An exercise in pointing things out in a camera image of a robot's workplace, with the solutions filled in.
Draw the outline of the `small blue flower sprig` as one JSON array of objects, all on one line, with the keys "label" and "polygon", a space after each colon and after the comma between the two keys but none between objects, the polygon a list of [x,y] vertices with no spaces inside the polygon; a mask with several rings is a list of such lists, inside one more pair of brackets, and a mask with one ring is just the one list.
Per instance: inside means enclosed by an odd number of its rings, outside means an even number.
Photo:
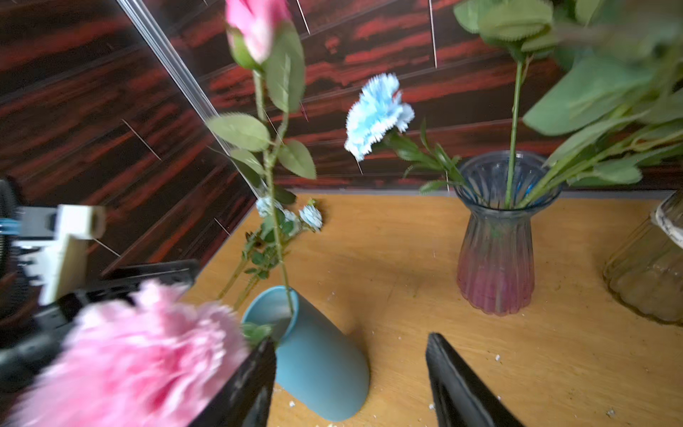
[{"label": "small blue flower sprig", "polygon": [[245,245],[238,265],[216,297],[222,300],[241,276],[248,276],[235,308],[243,304],[254,288],[281,265],[287,247],[297,236],[304,232],[320,232],[324,226],[323,213],[316,199],[310,199],[295,212],[273,197],[261,197],[257,199],[256,209],[261,225],[256,231],[245,233]]}]

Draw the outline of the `teal ceramic vase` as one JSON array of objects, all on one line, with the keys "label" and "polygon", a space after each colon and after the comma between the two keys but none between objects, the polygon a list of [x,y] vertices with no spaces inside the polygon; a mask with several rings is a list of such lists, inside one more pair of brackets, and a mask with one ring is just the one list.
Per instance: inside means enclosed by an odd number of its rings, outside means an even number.
[{"label": "teal ceramic vase", "polygon": [[272,327],[276,383],[309,410],[343,422],[362,409],[370,386],[365,355],[302,295],[270,288],[250,303],[242,323]]}]

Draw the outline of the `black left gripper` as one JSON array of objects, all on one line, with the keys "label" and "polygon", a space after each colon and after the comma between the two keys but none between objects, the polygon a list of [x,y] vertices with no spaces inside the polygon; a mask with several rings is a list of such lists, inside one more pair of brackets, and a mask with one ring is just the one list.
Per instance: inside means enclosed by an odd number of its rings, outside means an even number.
[{"label": "black left gripper", "polygon": [[131,302],[142,282],[156,279],[164,285],[194,285],[199,261],[182,260],[132,265],[114,270],[86,288],[79,288],[56,302],[31,308],[28,314],[1,328],[1,388],[22,390],[62,351],[66,334],[85,307],[122,300]]}]

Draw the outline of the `pink carnation flower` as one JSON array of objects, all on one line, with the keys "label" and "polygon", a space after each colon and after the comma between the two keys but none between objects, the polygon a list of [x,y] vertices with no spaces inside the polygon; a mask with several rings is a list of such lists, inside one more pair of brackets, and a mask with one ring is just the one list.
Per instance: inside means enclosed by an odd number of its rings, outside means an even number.
[{"label": "pink carnation flower", "polygon": [[90,304],[60,354],[21,393],[11,426],[248,426],[270,418],[271,390],[244,404],[222,391],[252,353],[238,315],[183,302],[186,286],[156,280],[129,300]]}]

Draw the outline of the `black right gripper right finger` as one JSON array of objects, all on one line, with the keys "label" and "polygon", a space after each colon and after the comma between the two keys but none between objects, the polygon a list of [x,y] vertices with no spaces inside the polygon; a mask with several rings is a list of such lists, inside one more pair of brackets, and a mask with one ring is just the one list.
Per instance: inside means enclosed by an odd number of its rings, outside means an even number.
[{"label": "black right gripper right finger", "polygon": [[425,357],[440,427],[523,427],[442,334],[429,334]]}]

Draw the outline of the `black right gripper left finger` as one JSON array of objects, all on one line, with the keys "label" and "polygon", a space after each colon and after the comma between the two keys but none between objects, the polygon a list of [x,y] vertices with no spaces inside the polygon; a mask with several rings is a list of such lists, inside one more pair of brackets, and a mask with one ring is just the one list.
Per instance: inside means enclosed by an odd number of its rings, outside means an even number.
[{"label": "black right gripper left finger", "polygon": [[265,427],[277,371],[275,343],[266,338],[239,366],[189,427]]}]

